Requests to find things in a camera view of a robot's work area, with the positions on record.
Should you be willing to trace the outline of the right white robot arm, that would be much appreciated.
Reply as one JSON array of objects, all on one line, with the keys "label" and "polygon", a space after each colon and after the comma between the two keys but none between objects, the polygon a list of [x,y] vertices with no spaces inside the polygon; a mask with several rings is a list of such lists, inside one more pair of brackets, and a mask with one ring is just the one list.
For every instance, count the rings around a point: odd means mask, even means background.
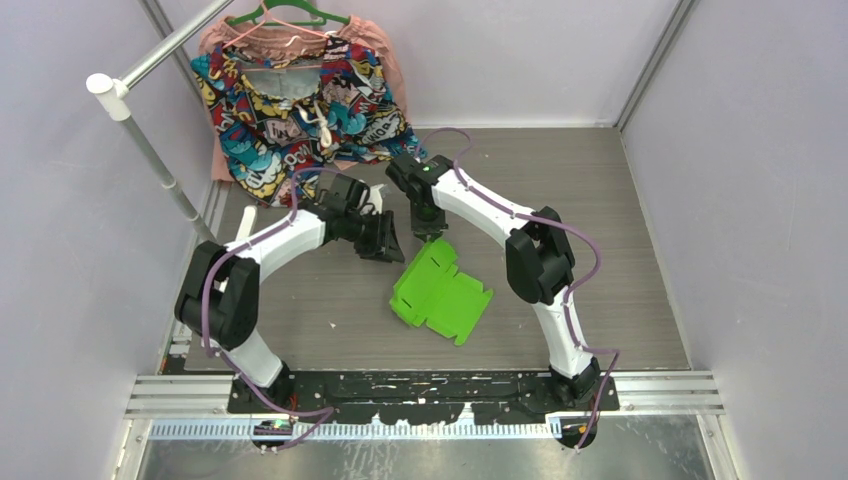
[{"label": "right white robot arm", "polygon": [[386,174],[409,201],[415,237],[440,237],[452,213],[502,247],[507,282],[542,327],[556,400],[567,410],[582,409],[594,396],[601,369],[576,318],[571,291],[576,259],[558,213],[512,202],[441,155],[420,162],[402,154],[389,162]]}]

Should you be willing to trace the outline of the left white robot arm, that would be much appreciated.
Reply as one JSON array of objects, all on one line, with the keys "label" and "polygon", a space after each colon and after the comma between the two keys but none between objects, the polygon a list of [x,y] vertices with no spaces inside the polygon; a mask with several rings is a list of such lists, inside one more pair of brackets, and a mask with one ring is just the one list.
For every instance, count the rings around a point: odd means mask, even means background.
[{"label": "left white robot arm", "polygon": [[177,320],[221,351],[253,384],[252,398],[269,413],[292,397],[288,367],[271,352],[257,323],[260,286],[298,256],[331,241],[352,244],[362,259],[402,263],[387,185],[336,175],[329,188],[305,198],[282,220],[226,245],[195,248],[174,306]]}]

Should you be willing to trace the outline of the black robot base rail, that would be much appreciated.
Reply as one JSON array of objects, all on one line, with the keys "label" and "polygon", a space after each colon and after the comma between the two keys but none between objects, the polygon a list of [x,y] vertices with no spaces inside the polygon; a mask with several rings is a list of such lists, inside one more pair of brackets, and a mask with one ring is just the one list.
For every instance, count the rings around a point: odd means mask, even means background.
[{"label": "black robot base rail", "polygon": [[615,384],[594,383],[573,398],[549,371],[284,371],[271,387],[254,393],[233,381],[228,412],[275,413],[279,408],[319,412],[331,421],[364,425],[452,424],[468,409],[477,425],[536,424],[555,412],[583,417],[593,407],[620,407]]}]

